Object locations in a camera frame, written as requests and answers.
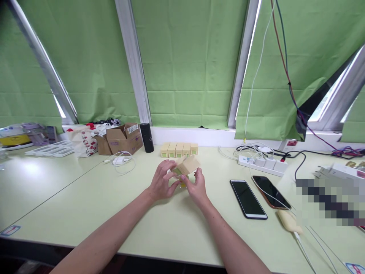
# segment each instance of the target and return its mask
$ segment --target hand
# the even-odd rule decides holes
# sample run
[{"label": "hand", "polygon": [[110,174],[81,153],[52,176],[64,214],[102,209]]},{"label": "hand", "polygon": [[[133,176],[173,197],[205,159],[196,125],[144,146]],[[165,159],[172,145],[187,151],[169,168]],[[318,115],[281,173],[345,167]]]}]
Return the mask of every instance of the hand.
[{"label": "hand", "polygon": [[187,190],[197,206],[202,206],[209,201],[209,198],[205,190],[205,178],[202,173],[202,169],[199,167],[194,174],[195,184],[193,184],[186,176],[181,175],[181,179],[184,181]]},{"label": "hand", "polygon": [[167,171],[176,167],[175,161],[165,160],[159,164],[153,176],[151,185],[147,188],[149,195],[154,201],[170,198],[176,187],[179,185],[179,180],[168,187],[168,181],[176,176],[176,173]]}]

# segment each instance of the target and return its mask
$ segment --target phone screen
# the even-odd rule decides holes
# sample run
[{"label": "phone screen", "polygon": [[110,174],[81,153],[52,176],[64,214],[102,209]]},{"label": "phone screen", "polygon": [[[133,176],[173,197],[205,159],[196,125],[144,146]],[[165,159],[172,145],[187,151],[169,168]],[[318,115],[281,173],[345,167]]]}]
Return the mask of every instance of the phone screen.
[{"label": "phone screen", "polygon": [[[267,194],[273,196],[274,198],[278,199],[280,202],[282,202],[284,205],[286,205],[288,208],[292,208],[290,204],[285,200],[285,198],[281,195],[281,193],[276,189],[276,187],[270,182],[270,180],[264,176],[253,176],[256,183],[259,185],[259,187],[262,188],[263,191],[265,191]],[[263,193],[269,203],[274,207],[285,207],[279,203],[277,200],[271,198],[270,196],[267,196],[265,193]]]},{"label": "phone screen", "polygon": [[252,217],[259,217],[261,215],[259,218],[267,219],[264,210],[245,181],[231,180],[231,184],[246,217],[249,218],[250,215],[254,215]]}]

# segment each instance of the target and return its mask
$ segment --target pixelated area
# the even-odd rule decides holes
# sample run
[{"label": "pixelated area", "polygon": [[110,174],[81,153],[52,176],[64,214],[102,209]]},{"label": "pixelated area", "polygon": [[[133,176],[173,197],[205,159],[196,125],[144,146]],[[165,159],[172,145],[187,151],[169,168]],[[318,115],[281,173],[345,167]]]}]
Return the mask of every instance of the pixelated area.
[{"label": "pixelated area", "polygon": [[297,179],[300,225],[364,226],[365,182],[356,179]]}]

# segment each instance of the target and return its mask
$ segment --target black water bottle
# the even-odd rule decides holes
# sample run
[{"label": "black water bottle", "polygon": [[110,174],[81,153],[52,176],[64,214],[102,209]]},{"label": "black water bottle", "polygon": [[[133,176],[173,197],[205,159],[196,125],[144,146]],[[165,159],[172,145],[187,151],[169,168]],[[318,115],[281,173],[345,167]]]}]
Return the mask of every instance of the black water bottle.
[{"label": "black water bottle", "polygon": [[154,151],[151,127],[149,126],[149,123],[142,123],[140,124],[140,128],[142,133],[144,149],[147,153],[151,153]]}]

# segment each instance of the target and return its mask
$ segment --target smartphone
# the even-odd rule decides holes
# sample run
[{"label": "smartphone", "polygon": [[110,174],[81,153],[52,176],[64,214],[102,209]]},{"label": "smartphone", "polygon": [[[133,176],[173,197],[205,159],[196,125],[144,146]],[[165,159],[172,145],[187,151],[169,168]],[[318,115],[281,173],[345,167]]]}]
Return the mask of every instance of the smartphone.
[{"label": "smartphone", "polygon": [[247,219],[266,220],[267,215],[256,199],[246,181],[230,180],[233,191],[236,194],[238,203]]},{"label": "smartphone", "polygon": [[[291,205],[285,200],[285,198],[281,195],[281,193],[276,189],[276,187],[270,182],[270,180],[267,177],[264,176],[253,176],[253,179],[258,184],[260,188],[262,188],[263,191],[265,191],[267,194],[273,196],[274,198],[278,199],[280,202],[282,202],[284,205],[286,205],[289,209],[291,209]],[[275,209],[287,209],[285,206],[283,206],[281,203],[279,203],[277,200],[271,198],[270,196],[267,196],[265,193],[259,189],[269,206]]]}]

